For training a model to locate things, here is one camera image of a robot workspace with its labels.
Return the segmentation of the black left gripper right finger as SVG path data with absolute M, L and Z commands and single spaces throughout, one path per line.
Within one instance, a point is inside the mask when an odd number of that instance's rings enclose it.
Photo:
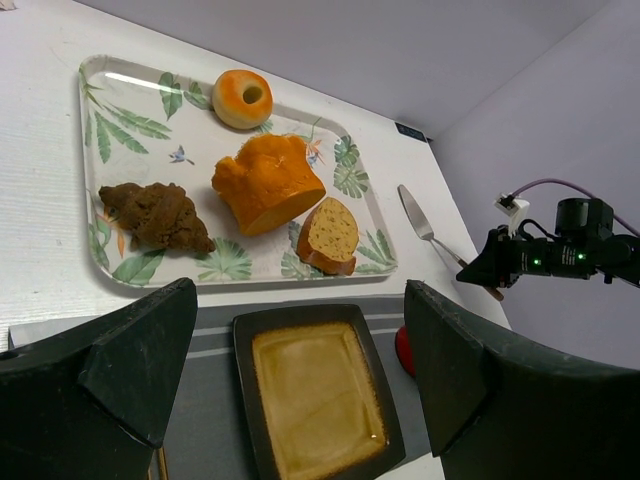
M 411 280 L 404 318 L 449 479 L 635 479 L 639 374 L 567 354 Z

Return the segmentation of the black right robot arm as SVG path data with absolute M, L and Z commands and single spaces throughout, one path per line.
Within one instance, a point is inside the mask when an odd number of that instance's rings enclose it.
M 481 287 L 510 288 L 523 275 L 588 280 L 600 273 L 639 285 L 639 238 L 613 232 L 614 211 L 600 199 L 567 198 L 557 205 L 555 232 L 533 219 L 514 232 L 488 232 L 478 257 L 456 279 Z

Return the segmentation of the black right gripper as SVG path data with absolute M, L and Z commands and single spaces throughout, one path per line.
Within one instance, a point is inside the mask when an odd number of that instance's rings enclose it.
M 550 241 L 509 234 L 507 225 L 488 232 L 479 255 L 456 275 L 463 283 L 510 288 L 522 275 L 549 276 Z

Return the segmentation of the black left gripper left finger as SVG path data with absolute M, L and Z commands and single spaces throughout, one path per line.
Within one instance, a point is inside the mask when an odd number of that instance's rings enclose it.
M 144 479 L 164 441 L 197 317 L 178 279 L 1 355 L 4 479 Z

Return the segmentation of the metal spatula with wooden handle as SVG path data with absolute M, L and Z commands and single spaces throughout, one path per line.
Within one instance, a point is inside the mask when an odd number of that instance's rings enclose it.
M 404 184 L 398 185 L 396 190 L 407 220 L 416 236 L 422 241 L 433 244 L 436 250 L 449 258 L 451 264 L 457 267 L 454 275 L 468 267 L 478 256 L 478 252 L 475 251 L 473 254 L 465 252 L 450 241 L 446 241 L 434 230 L 432 222 L 412 192 Z

